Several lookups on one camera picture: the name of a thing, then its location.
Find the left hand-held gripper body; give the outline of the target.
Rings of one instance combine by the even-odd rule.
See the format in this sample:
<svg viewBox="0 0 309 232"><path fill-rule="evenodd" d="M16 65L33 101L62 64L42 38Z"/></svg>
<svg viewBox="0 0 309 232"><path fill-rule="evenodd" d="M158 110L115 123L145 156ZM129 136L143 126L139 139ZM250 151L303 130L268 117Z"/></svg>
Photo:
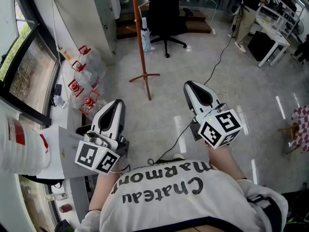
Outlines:
<svg viewBox="0 0 309 232"><path fill-rule="evenodd" d="M79 141L75 163L99 174L109 174L118 160L127 157L129 141L123 136L114 140L88 131Z"/></svg>

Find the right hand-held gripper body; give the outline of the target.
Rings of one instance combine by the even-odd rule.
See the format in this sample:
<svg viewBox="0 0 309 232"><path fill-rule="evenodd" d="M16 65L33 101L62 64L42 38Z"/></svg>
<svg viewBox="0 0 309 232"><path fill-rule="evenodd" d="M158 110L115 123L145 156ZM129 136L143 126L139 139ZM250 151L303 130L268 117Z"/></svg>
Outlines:
<svg viewBox="0 0 309 232"><path fill-rule="evenodd" d="M214 149L230 144L243 129L235 110L225 103L196 115L191 124L195 141L205 140Z"/></svg>

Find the light blue folding umbrella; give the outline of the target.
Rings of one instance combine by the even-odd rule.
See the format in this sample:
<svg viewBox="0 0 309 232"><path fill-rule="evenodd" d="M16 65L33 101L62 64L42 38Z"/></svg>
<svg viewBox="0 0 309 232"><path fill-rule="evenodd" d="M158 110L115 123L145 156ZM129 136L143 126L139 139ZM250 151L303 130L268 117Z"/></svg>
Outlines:
<svg viewBox="0 0 309 232"><path fill-rule="evenodd" d="M148 52L151 50L151 42L150 42L151 32L148 29L146 17L143 17L141 20L142 20L142 27L141 27L142 48L144 51Z"/></svg>

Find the brown wooden coat rack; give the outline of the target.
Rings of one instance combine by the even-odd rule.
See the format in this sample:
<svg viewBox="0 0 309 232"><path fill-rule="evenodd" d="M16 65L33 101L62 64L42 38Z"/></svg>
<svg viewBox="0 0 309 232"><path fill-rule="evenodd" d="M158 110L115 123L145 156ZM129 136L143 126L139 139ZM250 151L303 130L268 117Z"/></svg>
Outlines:
<svg viewBox="0 0 309 232"><path fill-rule="evenodd" d="M141 61L141 66L142 66L142 75L135 77L131 80L129 80L130 83L138 80L138 79L143 79L145 82L146 86L146 91L147 91L147 97L148 100L151 100L151 94L149 90L149 85L148 85L148 77L149 76L160 76L158 73L147 73L146 71L146 66L145 66L145 59L144 59L144 51L142 48L142 38L141 38L141 24L140 24L140 13L139 13L139 2L138 0L133 0L133 10L134 10L134 17L135 17L135 24L136 24L136 33L137 33L137 38L138 38L138 43L139 43L139 51L140 51L140 61Z"/></svg>

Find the person's right forearm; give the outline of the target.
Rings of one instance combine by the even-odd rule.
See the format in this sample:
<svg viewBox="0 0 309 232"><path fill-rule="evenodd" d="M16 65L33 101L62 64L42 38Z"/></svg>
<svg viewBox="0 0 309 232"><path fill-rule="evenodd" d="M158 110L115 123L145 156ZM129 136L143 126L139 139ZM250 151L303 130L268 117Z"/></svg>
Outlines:
<svg viewBox="0 0 309 232"><path fill-rule="evenodd" d="M218 170L230 175L235 180L246 179L244 173L234 160L230 147L222 146L214 149L210 144L205 142L208 150L210 164L215 166Z"/></svg>

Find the person's left forearm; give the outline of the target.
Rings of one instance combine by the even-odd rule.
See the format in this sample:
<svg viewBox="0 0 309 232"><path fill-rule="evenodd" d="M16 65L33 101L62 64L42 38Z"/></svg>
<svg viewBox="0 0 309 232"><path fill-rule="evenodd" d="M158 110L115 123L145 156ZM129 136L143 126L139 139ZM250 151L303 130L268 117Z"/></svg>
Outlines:
<svg viewBox="0 0 309 232"><path fill-rule="evenodd" d="M114 184L120 177L119 171L112 171L108 175L99 174L94 194L89 204L89 211L101 211Z"/></svg>

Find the white cardboard box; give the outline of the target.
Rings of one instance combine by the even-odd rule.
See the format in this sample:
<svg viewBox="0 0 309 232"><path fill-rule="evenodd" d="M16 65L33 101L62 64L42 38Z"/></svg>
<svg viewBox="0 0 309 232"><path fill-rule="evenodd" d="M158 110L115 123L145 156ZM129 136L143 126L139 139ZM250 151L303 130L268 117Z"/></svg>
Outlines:
<svg viewBox="0 0 309 232"><path fill-rule="evenodd" d="M82 136L60 126L51 126L39 131L48 144L49 166L37 178L67 179L94 175L95 172L75 163L79 141Z"/></svg>

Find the crumpled clear plastic bottle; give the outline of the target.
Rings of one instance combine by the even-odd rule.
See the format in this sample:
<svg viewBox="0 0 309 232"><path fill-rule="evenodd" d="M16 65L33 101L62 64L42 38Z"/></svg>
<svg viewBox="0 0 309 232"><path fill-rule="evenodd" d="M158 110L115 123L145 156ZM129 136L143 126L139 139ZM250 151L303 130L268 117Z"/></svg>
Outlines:
<svg viewBox="0 0 309 232"><path fill-rule="evenodd" d="M67 102L63 100L63 98L59 95L54 95L53 101L54 101L55 106L58 106L62 109L67 107Z"/></svg>

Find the dark wooden platform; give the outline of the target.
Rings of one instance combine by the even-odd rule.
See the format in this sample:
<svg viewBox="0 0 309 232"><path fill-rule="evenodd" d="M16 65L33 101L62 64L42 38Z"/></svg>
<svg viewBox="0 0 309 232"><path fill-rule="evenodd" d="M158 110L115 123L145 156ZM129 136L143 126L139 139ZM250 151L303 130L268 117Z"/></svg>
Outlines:
<svg viewBox="0 0 309 232"><path fill-rule="evenodd" d="M183 17L185 15L183 8L179 7L180 16ZM149 4L141 7L141 15L143 17L148 16ZM211 28L205 21L204 14L197 10L191 10L193 15L188 17L186 21L186 26L188 28L188 33L211 33ZM135 24L134 13L121 14L120 18L116 20L117 33L116 37L118 40L135 37L136 33L136 24Z"/></svg>

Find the wooden stool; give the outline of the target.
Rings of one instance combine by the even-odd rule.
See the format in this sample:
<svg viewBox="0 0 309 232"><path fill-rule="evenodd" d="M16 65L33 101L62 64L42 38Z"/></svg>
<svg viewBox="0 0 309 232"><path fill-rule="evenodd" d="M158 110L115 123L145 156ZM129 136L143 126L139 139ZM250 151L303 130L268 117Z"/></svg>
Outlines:
<svg viewBox="0 0 309 232"><path fill-rule="evenodd" d="M294 123L293 125L291 125L289 127L280 128L280 129L278 129L278 131L290 131L291 140L294 141L294 140L296 140L296 134L299 131L299 125L297 123ZM301 147L300 144L294 145L293 148L286 153L286 155L291 154L292 152L296 151L300 147Z"/></svg>

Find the stack of white buckets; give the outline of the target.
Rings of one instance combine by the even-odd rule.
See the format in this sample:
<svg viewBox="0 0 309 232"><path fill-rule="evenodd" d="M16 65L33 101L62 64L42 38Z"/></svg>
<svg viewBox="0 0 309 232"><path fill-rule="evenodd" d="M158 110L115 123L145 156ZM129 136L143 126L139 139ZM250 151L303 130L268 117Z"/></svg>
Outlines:
<svg viewBox="0 0 309 232"><path fill-rule="evenodd" d="M27 124L0 113L0 171L38 175L50 163L48 143Z"/></svg>

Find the orange drink bottle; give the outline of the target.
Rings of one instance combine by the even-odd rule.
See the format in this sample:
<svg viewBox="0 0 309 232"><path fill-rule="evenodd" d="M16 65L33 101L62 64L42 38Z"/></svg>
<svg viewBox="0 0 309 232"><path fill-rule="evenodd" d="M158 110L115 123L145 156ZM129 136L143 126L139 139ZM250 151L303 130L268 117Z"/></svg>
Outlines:
<svg viewBox="0 0 309 232"><path fill-rule="evenodd" d="M68 54L68 52L63 47L60 47L59 50L60 50L61 54L65 57L66 60L68 60L68 61L71 60L70 55Z"/></svg>

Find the black box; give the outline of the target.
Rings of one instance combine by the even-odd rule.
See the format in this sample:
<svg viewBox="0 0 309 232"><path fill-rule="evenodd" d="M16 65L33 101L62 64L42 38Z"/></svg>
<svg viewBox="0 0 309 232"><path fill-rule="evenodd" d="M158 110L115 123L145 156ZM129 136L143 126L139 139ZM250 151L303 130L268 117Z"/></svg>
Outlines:
<svg viewBox="0 0 309 232"><path fill-rule="evenodd" d="M275 41L266 33L256 31L248 44L248 49L257 61L262 61L274 44Z"/></svg>

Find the checked purple white cloth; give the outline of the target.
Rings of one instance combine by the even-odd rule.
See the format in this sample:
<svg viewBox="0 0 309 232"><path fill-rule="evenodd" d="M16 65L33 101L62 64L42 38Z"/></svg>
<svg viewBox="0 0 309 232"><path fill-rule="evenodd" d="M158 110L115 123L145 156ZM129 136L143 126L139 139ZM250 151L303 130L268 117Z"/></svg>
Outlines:
<svg viewBox="0 0 309 232"><path fill-rule="evenodd" d="M292 140L292 146L300 146L303 153L309 151L309 105L294 109L291 120L299 127Z"/></svg>

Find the black office chair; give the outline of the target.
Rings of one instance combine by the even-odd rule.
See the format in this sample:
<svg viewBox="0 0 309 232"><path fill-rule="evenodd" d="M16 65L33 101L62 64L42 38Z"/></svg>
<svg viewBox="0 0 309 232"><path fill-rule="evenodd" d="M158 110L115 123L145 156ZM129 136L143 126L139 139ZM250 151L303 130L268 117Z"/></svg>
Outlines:
<svg viewBox="0 0 309 232"><path fill-rule="evenodd" d="M150 29L150 34L155 36L151 43L159 41L164 42L165 57L169 58L167 42L175 42L181 44L184 48L187 44L179 41L173 36L185 34L188 32L186 21L188 17L193 15L190 9L183 8L185 15L180 16L179 0L148 0L149 10L147 16L147 25Z"/></svg>

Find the person's white printed shirt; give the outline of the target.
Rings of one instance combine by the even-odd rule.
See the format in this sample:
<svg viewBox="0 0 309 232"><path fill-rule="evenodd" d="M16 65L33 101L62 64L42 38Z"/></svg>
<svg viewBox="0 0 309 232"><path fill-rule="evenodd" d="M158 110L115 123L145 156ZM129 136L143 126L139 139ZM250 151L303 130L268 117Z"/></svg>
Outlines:
<svg viewBox="0 0 309 232"><path fill-rule="evenodd" d="M182 160L134 169L76 232L171 232L208 225L224 232L282 232L287 200L213 165Z"/></svg>

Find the white table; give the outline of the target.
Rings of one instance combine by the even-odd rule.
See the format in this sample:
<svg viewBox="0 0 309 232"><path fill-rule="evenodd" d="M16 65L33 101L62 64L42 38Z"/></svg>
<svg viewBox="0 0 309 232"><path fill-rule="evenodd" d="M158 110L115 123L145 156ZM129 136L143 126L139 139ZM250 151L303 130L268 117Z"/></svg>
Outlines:
<svg viewBox="0 0 309 232"><path fill-rule="evenodd" d="M279 28L275 26L270 19L267 18L266 15L260 13L259 8L257 10L257 14L255 17L256 22L262 27L262 29L266 32L268 37L271 40L274 40L275 43L271 47L271 49L266 53L266 56L260 61L258 67L261 68L271 57L271 55L275 52L278 46L281 46L282 49L280 52L274 57L274 59L269 63L270 66L273 66L276 62L279 62L283 58L283 54L288 52L291 44L288 39L284 37L284 35L280 32Z"/></svg>

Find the grey round seat shell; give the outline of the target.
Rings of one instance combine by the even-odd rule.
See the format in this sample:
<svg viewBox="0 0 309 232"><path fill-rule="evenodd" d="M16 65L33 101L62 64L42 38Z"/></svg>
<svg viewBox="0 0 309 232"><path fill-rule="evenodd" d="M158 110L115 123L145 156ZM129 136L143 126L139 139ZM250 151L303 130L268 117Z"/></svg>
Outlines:
<svg viewBox="0 0 309 232"><path fill-rule="evenodd" d="M233 16L239 12L239 9L242 5L242 0L229 0L226 8L228 15Z"/></svg>

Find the grey metal cabinet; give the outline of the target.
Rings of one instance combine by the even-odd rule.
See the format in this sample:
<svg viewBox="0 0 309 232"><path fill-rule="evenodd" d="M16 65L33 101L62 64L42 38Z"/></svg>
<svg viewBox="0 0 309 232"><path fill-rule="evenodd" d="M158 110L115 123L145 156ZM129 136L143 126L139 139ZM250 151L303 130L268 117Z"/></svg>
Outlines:
<svg viewBox="0 0 309 232"><path fill-rule="evenodd" d="M103 49L101 56L107 65L115 63L117 53L117 26L111 0L94 0L97 13L103 28Z"/></svg>

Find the white cabinet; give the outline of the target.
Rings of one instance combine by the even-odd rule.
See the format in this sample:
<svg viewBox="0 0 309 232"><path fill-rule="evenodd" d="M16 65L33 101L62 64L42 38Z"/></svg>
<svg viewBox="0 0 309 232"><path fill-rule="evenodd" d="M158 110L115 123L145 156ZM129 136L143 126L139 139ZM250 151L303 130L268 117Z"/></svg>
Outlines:
<svg viewBox="0 0 309 232"><path fill-rule="evenodd" d="M112 11L114 14L115 20L119 19L121 12L120 0L111 0L112 3Z"/></svg>

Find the white storage shelf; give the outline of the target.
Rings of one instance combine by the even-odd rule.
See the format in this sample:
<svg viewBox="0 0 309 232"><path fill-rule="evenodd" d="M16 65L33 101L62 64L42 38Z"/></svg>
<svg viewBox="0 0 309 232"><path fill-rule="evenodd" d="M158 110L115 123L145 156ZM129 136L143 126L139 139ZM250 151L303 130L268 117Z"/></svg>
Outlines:
<svg viewBox="0 0 309 232"><path fill-rule="evenodd" d="M298 37L304 31L301 15L305 5L300 0L268 0L265 9L276 16L275 21L281 33Z"/></svg>

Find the black window frame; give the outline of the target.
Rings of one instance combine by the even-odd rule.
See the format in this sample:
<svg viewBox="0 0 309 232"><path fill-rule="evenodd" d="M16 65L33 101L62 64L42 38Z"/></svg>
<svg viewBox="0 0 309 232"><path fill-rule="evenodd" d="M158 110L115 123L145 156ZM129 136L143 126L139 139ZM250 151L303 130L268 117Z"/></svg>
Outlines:
<svg viewBox="0 0 309 232"><path fill-rule="evenodd" d="M62 60L34 0L0 0L0 101L37 131L51 126Z"/></svg>

